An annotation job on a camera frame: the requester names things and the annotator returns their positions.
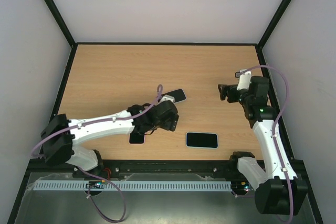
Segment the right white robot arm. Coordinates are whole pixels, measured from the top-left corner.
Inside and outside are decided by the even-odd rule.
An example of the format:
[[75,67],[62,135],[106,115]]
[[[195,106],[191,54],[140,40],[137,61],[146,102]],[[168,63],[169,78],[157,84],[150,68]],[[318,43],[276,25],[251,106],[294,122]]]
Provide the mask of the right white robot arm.
[[305,181],[292,168],[279,133],[276,110],[268,105],[269,80],[252,76],[239,77],[238,84],[219,84],[221,100],[238,102],[259,142],[264,168],[248,152],[233,152],[229,172],[239,178],[244,175],[255,191],[254,199],[261,214],[297,215],[308,192]]

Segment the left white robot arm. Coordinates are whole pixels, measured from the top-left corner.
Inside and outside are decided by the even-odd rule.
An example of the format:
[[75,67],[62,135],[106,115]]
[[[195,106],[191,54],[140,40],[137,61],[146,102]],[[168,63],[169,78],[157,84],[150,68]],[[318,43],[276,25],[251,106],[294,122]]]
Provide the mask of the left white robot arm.
[[46,165],[70,164],[84,171],[98,167],[97,150],[88,150],[83,143],[110,135],[153,133],[157,129],[175,131],[178,110],[170,100],[158,104],[135,104],[116,114],[91,119],[68,119],[65,114],[55,116],[41,133]]

